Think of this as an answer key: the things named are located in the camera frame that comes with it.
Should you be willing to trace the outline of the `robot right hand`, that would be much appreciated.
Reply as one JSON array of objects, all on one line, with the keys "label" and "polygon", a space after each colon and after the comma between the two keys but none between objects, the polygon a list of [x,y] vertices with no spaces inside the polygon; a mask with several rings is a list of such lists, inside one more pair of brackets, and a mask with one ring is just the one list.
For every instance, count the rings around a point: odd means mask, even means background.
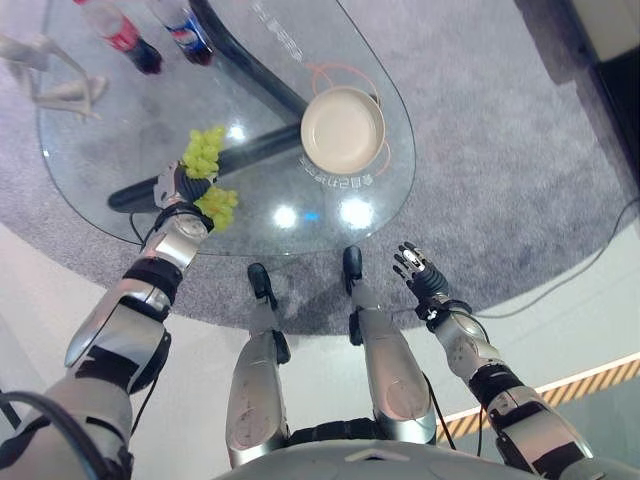
[{"label": "robot right hand", "polygon": [[419,301],[449,296],[446,277],[413,243],[405,241],[394,254],[393,270]]}]

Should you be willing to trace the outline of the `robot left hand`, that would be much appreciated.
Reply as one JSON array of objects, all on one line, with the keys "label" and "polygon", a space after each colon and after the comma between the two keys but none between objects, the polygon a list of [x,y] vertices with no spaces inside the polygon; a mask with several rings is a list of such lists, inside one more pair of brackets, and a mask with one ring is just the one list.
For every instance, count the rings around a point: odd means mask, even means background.
[{"label": "robot left hand", "polygon": [[186,169],[177,161],[168,164],[157,177],[153,187],[155,205],[161,209],[178,203],[194,203],[212,186],[207,178],[190,178]]}]

